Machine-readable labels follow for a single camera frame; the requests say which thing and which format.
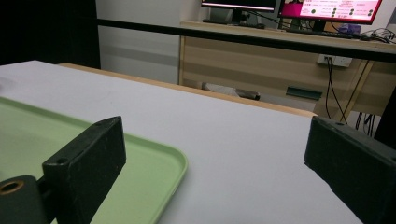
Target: computer monitor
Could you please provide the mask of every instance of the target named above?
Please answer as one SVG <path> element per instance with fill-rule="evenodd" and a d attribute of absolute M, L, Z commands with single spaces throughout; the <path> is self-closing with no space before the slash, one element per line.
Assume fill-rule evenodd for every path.
<path fill-rule="evenodd" d="M 239 23 L 242 18 L 242 11 L 274 12 L 276 1 L 277 0 L 201 0 L 201 7 L 232 9 L 232 22 Z"/>
<path fill-rule="evenodd" d="M 315 21 L 323 31 L 327 21 L 371 25 L 382 0 L 281 0 L 279 18 Z"/>

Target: green tray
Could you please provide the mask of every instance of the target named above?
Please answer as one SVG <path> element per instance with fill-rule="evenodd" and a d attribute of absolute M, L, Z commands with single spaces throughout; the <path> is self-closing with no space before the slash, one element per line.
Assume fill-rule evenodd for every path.
<path fill-rule="evenodd" d="M 0 181 L 38 179 L 41 164 L 90 125 L 0 97 Z M 127 162 L 92 223 L 155 223 L 186 173 L 179 150 L 129 134 L 125 144 Z"/>

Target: white table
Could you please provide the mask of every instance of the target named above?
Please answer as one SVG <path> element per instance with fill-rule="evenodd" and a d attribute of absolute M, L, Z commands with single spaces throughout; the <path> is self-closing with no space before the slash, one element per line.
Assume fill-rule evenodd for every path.
<path fill-rule="evenodd" d="M 361 223 L 304 165 L 309 117 L 40 62 L 0 66 L 0 97 L 181 149 L 161 223 Z"/>

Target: wooden desk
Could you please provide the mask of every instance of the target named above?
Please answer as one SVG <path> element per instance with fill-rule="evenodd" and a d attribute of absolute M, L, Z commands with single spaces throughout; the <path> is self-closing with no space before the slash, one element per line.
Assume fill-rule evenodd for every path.
<path fill-rule="evenodd" d="M 19 63 L 0 66 L 0 96 L 89 122 L 121 115 L 125 132 L 182 150 L 189 170 L 160 223 L 361 223 L 304 165 L 309 117 L 139 80 Z M 128 200 L 93 223 L 138 216 Z"/>
<path fill-rule="evenodd" d="M 225 34 L 252 35 L 299 43 L 322 45 L 343 50 L 364 49 L 369 52 L 396 53 L 396 45 L 297 35 L 274 30 L 257 30 L 202 22 L 182 22 L 183 27 L 217 30 Z M 317 64 L 318 54 L 287 49 L 222 42 L 195 37 L 181 37 L 179 83 L 199 86 L 209 82 L 237 89 L 288 97 L 316 103 L 314 112 L 327 117 L 325 110 L 328 67 Z M 354 59 L 348 68 L 334 67 L 332 81 L 341 107 L 381 115 L 396 86 L 396 63 L 379 63 Z M 286 95 L 288 87 L 321 91 L 319 101 Z M 341 113 L 330 93 L 329 108 L 333 118 Z"/>

